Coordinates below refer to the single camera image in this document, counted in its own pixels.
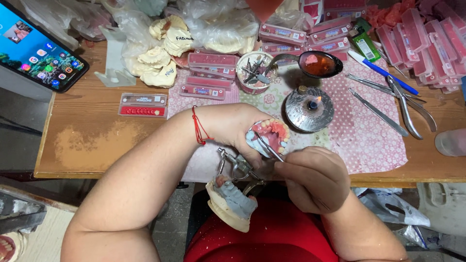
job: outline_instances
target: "red string bracelet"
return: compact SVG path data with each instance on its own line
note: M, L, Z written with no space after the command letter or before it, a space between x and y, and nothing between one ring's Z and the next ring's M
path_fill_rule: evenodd
M201 122L199 121L199 118L198 116L196 116L196 113L194 112L194 108L197 107L196 105L192 106L192 118L194 119L194 129L196 130L196 139L198 141L199 144L201 145L205 145L206 142L205 140L206 139L210 139L210 140L213 140L212 137L210 137L207 132L204 130L204 128L202 127L202 124ZM203 139L202 138L202 132L199 128L199 126L201 126L202 128L202 131L204 131L204 133L206 134L207 138Z

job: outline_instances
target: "plaster dust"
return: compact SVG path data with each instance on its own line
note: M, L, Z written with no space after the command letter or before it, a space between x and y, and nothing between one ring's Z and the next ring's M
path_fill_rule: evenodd
M102 172L129 151L145 134L141 127L116 121L109 131L83 135L69 126L57 134L55 159L81 172Z

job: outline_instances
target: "flame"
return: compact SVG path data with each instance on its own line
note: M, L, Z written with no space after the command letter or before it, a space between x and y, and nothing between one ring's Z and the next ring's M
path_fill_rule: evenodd
M312 101L316 104L320 104L320 101L322 100L322 97L316 97L314 99L312 99Z

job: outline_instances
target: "right hand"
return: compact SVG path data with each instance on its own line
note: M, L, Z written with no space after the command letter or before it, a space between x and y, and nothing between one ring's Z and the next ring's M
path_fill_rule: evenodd
M306 213L335 212L350 193L345 163L323 147L308 146L290 153L285 162L275 162L275 171L285 178L291 201Z

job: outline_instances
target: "hand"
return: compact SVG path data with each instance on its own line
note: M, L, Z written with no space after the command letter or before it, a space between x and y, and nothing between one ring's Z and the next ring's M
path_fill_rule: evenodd
M247 103L200 106L195 111L210 137L234 146L255 169L262 166L259 152L246 144L246 132L256 122L272 118L270 115Z
M275 162L275 171L285 178L291 201L306 213L332 213L350 192L345 163L323 147L308 146L290 153L285 162Z

